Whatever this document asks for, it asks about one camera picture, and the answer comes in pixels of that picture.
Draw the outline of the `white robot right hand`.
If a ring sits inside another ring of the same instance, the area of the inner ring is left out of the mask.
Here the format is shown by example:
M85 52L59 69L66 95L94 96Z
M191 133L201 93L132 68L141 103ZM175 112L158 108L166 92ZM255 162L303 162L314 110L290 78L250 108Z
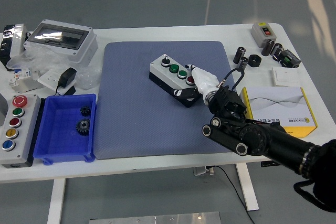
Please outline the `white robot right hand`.
M219 80L215 75L194 65L186 65L185 67L190 69L196 87L173 90L173 95L176 98L191 99L196 98L199 94L205 98L207 94L217 92Z

